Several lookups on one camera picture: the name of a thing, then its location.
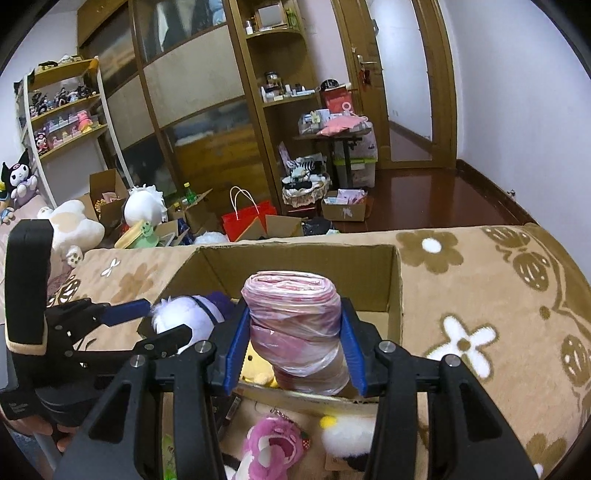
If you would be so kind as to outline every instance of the wooden door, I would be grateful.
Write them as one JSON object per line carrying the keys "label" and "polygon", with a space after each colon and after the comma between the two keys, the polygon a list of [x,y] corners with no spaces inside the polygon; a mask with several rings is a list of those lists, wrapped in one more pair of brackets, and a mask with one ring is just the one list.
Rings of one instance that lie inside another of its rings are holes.
{"label": "wooden door", "polygon": [[[386,90],[378,42],[366,0],[333,0],[349,78],[353,84],[353,107],[374,124],[378,143],[378,168],[391,164],[390,130]],[[369,84],[363,70],[369,72]]]}

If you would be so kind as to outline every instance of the small table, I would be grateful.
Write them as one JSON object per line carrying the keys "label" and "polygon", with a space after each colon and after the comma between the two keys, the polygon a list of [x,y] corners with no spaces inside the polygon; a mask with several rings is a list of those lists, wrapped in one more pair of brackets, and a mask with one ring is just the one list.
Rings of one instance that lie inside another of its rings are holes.
{"label": "small table", "polygon": [[357,142],[363,139],[364,135],[367,135],[371,132],[370,128],[365,128],[363,130],[359,130],[357,132],[350,132],[350,131],[343,131],[336,135],[332,135],[331,137],[326,137],[325,135],[317,135],[317,134],[305,134],[305,135],[298,135],[294,137],[294,140],[312,140],[313,142],[324,141],[329,142],[330,149],[332,152],[332,156],[335,156],[335,143],[342,142],[343,144],[343,152],[345,154],[345,170],[347,172],[347,185],[346,188],[352,189],[353,188],[353,174],[351,172],[351,156],[350,156],[350,147],[354,147]]}

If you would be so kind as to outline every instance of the pink plush keychain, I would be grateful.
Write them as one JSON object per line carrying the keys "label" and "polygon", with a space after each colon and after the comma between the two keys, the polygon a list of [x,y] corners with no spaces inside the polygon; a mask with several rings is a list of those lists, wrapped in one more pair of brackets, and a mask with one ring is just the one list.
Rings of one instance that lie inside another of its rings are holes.
{"label": "pink plush keychain", "polygon": [[287,480],[287,469],[310,447],[307,435],[285,416],[260,420],[248,431],[233,480]]}

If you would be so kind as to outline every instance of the pink plastic roll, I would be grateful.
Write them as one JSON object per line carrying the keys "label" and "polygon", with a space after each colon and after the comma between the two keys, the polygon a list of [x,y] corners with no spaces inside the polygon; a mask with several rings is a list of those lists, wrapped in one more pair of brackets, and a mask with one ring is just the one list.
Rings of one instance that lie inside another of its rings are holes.
{"label": "pink plastic roll", "polygon": [[349,381],[340,347],[340,297],[327,278],[295,271],[252,275],[242,296],[251,342],[283,388],[335,395]]}

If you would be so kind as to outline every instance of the blue gripper pad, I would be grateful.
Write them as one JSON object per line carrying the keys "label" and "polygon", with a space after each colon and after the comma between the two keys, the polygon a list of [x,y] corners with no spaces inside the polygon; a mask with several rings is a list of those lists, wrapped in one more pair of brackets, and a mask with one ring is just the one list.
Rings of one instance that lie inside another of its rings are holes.
{"label": "blue gripper pad", "polygon": [[150,308],[150,303],[146,299],[109,306],[102,313],[99,321],[108,327],[112,327],[113,325],[145,317],[150,313]]}
{"label": "blue gripper pad", "polygon": [[238,385],[242,364],[251,339],[250,310],[244,299],[236,305],[231,320],[213,328],[209,341],[216,346],[215,359],[207,368],[212,395],[227,397]]}
{"label": "blue gripper pad", "polygon": [[359,320],[349,299],[341,298],[341,309],[340,344],[351,383],[362,397],[378,397],[388,382],[388,370],[375,353],[382,338],[374,325]]}

